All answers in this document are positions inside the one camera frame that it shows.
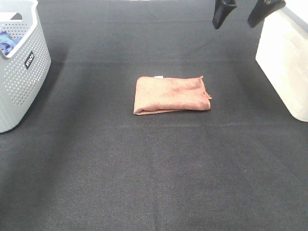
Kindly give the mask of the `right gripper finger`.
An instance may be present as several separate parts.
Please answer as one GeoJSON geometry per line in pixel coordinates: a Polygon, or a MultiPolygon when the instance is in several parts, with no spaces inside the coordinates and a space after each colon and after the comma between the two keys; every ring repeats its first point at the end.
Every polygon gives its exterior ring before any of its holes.
{"type": "Polygon", "coordinates": [[[251,11],[247,22],[251,28],[257,26],[267,16],[286,6],[284,0],[258,0],[251,11]]]}
{"type": "Polygon", "coordinates": [[[235,0],[215,0],[212,19],[214,29],[219,29],[227,16],[237,7],[235,0]]]}

